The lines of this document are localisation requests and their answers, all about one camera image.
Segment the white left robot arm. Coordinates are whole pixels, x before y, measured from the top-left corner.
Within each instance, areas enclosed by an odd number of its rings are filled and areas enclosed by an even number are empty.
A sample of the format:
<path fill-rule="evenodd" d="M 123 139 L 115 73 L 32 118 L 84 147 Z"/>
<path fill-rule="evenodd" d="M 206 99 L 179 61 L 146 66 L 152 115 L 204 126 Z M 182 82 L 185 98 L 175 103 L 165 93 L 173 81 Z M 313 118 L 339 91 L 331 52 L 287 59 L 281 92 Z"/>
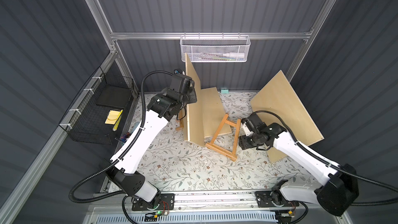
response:
<path fill-rule="evenodd" d="M 108 178 L 124 194 L 140 198 L 151 208 L 158 206 L 161 193 L 137 171 L 138 165 L 155 137 L 170 120 L 182 109 L 186 110 L 188 104 L 197 102 L 195 91 L 197 82 L 197 79 L 187 75 L 174 74 L 168 88 L 152 97 L 147 105 L 143 103 L 145 116 L 142 117 L 140 126 L 110 159 L 117 164 L 106 172 Z"/>

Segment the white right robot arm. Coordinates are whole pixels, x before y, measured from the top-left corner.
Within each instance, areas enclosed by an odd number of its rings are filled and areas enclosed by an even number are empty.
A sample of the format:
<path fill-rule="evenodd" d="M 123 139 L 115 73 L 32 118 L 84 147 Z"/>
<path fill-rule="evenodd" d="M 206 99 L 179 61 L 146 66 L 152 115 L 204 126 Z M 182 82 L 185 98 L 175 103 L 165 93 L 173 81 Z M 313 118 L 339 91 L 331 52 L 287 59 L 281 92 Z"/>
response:
<path fill-rule="evenodd" d="M 278 123 L 267 125 L 256 113 L 242 120 L 244 135 L 238 138 L 241 149 L 258 149 L 261 145 L 275 148 L 296 161 L 315 179 L 314 183 L 299 183 L 282 179 L 272 187 L 269 197 L 275 206 L 287 202 L 304 202 L 320 205 L 334 216 L 341 216 L 359 196 L 354 167 L 323 157 L 305 144 L 297 141 L 288 127 Z"/>

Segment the large plywood board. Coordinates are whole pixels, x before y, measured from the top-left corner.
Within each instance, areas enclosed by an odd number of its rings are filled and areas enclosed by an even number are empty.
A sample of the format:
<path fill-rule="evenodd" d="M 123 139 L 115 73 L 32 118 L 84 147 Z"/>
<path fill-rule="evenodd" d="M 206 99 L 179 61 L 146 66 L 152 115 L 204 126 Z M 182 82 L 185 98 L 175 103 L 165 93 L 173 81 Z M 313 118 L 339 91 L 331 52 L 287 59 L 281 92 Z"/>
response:
<path fill-rule="evenodd" d="M 324 139 L 283 71 L 279 71 L 250 101 L 252 111 L 277 114 L 293 131 L 298 141 L 307 146 Z"/>

